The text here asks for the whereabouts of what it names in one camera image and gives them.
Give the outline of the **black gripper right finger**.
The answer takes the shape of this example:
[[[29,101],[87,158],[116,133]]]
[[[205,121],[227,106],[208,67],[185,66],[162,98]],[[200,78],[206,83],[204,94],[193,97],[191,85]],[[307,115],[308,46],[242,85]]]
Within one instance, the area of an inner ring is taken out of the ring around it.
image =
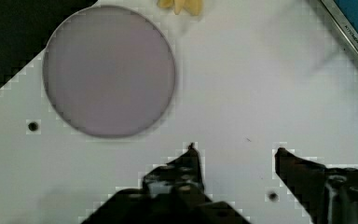
[[[328,168],[280,147],[275,173],[313,224],[358,224],[358,169]]]

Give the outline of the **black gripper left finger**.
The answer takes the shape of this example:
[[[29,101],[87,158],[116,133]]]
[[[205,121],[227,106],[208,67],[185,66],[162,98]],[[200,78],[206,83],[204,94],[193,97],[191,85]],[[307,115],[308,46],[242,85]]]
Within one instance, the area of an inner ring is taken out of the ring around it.
[[[81,224],[251,224],[205,194],[200,154],[186,152],[146,174],[138,189],[122,189]]]

